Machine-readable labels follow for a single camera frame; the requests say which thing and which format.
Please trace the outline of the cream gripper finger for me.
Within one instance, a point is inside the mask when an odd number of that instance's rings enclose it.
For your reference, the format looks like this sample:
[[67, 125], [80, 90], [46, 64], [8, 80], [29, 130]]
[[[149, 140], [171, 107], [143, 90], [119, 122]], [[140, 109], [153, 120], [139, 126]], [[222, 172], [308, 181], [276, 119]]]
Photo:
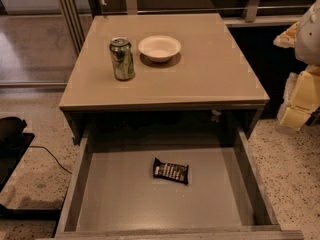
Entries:
[[274, 39], [273, 44], [280, 48], [294, 48], [298, 26], [299, 22], [292, 24]]
[[279, 124], [290, 130], [311, 125], [320, 108], [320, 76], [308, 71], [290, 73], [285, 84]]

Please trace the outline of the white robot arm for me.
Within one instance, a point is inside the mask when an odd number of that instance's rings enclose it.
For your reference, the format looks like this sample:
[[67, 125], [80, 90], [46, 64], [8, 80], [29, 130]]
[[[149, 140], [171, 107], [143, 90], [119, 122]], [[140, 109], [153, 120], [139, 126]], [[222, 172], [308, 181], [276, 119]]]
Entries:
[[296, 59], [307, 65], [301, 73], [289, 74], [277, 115], [280, 127], [299, 131], [320, 107], [320, 0], [273, 44], [293, 48]]

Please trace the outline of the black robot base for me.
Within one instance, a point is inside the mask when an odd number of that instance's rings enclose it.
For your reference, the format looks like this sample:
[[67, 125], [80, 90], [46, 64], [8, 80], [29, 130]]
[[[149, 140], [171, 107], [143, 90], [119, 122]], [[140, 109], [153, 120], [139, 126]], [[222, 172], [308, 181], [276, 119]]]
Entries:
[[24, 132], [26, 127], [26, 121], [18, 117], [0, 119], [0, 191], [35, 137]]

